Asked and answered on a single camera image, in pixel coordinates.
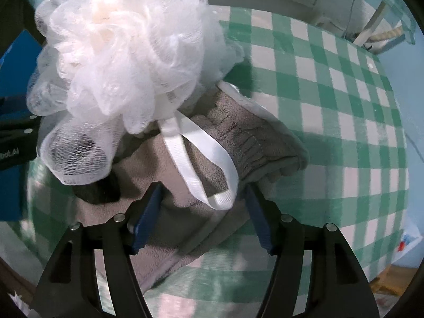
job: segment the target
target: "silver rivet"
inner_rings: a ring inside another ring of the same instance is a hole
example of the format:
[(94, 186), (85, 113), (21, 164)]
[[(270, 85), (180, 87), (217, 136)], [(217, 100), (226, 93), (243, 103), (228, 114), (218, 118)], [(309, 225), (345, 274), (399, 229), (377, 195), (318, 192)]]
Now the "silver rivet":
[(116, 214), (113, 217), (114, 222), (122, 222), (123, 220), (125, 220), (125, 214), (122, 214), (122, 213)]
[(328, 223), (326, 225), (326, 227), (330, 232), (336, 232), (337, 231), (337, 226), (333, 223)]
[(81, 223), (80, 222), (75, 222), (73, 225), (71, 225), (71, 227), (69, 227), (71, 229), (71, 231), (75, 231), (78, 228), (80, 228)]
[(289, 223), (289, 222), (292, 222), (293, 221), (293, 217), (291, 215), (289, 215), (289, 214), (283, 214), (283, 215), (281, 215), (280, 220), (282, 222)]

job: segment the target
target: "white ribbon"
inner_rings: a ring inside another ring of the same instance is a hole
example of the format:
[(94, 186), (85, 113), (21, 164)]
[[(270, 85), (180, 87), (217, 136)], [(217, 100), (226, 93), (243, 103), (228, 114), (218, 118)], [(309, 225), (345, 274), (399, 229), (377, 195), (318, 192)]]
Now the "white ribbon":
[[(213, 209), (227, 210), (233, 206), (237, 196), (238, 173), (227, 151), (207, 132), (181, 112), (158, 121), (165, 145), (171, 158), (184, 179), (190, 193)], [(211, 162), (221, 168), (228, 189), (207, 197), (187, 154), (182, 136), (190, 141)]]

